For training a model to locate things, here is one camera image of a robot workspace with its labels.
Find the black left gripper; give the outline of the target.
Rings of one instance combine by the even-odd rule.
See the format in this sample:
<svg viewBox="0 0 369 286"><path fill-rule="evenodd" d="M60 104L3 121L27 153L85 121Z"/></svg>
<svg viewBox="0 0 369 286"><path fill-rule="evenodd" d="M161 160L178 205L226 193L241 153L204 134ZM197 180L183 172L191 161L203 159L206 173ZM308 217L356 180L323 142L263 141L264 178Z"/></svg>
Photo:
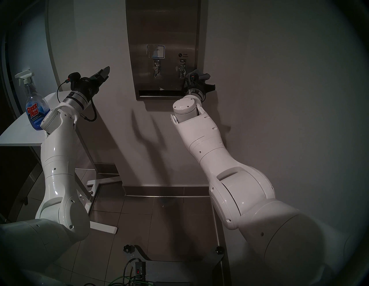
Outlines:
<svg viewBox="0 0 369 286"><path fill-rule="evenodd" d="M99 92L100 84L102 80L107 80L110 73L110 66L98 71L93 75L93 79L82 77L74 81L74 91L78 91L86 98L92 98Z"/></svg>

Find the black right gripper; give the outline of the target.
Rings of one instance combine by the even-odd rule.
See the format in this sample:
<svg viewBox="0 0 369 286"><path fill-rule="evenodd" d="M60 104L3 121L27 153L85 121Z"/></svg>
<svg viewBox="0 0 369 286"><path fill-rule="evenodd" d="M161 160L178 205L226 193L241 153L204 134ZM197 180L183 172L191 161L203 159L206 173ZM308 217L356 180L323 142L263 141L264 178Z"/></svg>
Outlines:
<svg viewBox="0 0 369 286"><path fill-rule="evenodd" d="M208 92L215 91L214 84L206 84L206 80L192 80L192 78L184 79L184 95L191 93L202 93L205 96Z"/></svg>

